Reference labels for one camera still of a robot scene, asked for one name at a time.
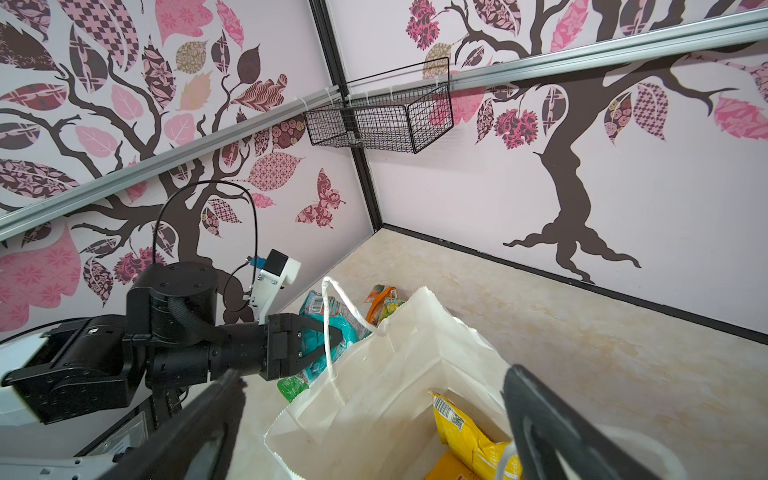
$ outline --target black corner post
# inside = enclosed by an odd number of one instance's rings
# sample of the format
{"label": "black corner post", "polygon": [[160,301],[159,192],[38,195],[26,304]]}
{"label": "black corner post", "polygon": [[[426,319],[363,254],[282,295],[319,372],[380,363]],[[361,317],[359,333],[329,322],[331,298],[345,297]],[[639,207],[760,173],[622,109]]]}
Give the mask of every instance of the black corner post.
{"label": "black corner post", "polygon": [[[312,16],[315,18],[320,44],[323,46],[323,54],[326,57],[331,82],[339,85],[339,92],[342,98],[345,98],[349,93],[349,89],[346,86],[344,66],[341,62],[341,55],[339,55],[339,46],[336,44],[336,36],[333,34],[333,25],[331,24],[328,5],[326,5],[325,0],[310,0],[310,7],[312,8]],[[354,123],[354,117],[350,117],[349,121]],[[354,124],[348,127],[353,130],[357,129]],[[382,214],[379,210],[379,201],[376,199],[376,192],[373,189],[373,179],[371,178],[371,170],[368,167],[366,152],[360,147],[352,147],[351,150],[355,161],[355,168],[357,169],[357,176],[362,187],[362,195],[366,199],[368,215],[371,217],[371,225],[373,226],[373,231],[377,232],[381,230],[384,223],[382,222]]]}

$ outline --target wire basket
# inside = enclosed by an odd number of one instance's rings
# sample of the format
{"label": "wire basket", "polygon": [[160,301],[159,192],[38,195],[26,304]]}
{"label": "wire basket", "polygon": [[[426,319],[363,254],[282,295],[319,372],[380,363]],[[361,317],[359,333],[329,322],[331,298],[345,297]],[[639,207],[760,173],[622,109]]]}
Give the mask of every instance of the wire basket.
{"label": "wire basket", "polygon": [[[385,71],[366,80],[404,68],[425,66],[424,71],[448,73],[447,57]],[[361,98],[338,99],[305,113],[306,129],[312,145],[327,147],[361,147],[418,153],[453,128],[451,79],[447,81],[390,91]]]}

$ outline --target butterfly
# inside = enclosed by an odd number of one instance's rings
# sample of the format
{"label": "butterfly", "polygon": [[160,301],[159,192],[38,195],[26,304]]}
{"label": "butterfly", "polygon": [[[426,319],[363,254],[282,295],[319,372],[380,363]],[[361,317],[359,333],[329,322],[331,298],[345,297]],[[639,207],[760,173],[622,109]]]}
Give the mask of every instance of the butterfly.
{"label": "butterfly", "polygon": [[299,214],[296,215],[296,222],[316,222],[318,227],[324,227],[326,225],[331,227],[333,215],[331,215],[330,209],[333,208],[334,210],[337,210],[340,204],[345,204],[346,202],[341,199],[338,190],[331,189],[331,180],[322,168],[317,175],[317,195],[320,198],[319,202],[315,202],[304,210],[301,210]]}

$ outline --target yellow package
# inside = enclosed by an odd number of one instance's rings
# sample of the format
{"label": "yellow package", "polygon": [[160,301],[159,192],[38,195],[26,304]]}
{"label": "yellow package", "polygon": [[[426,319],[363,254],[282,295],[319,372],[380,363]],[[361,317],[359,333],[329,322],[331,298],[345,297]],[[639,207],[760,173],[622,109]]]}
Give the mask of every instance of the yellow package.
{"label": "yellow package", "polygon": [[[432,406],[440,440],[478,477],[482,480],[493,480],[496,466],[508,442],[491,442],[472,419],[438,393],[432,394]],[[505,477],[518,480],[522,471],[520,458],[517,455],[512,456],[507,464]]]}
{"label": "yellow package", "polygon": [[442,456],[435,465],[435,469],[428,473],[424,480],[480,480],[480,477],[448,452]]}

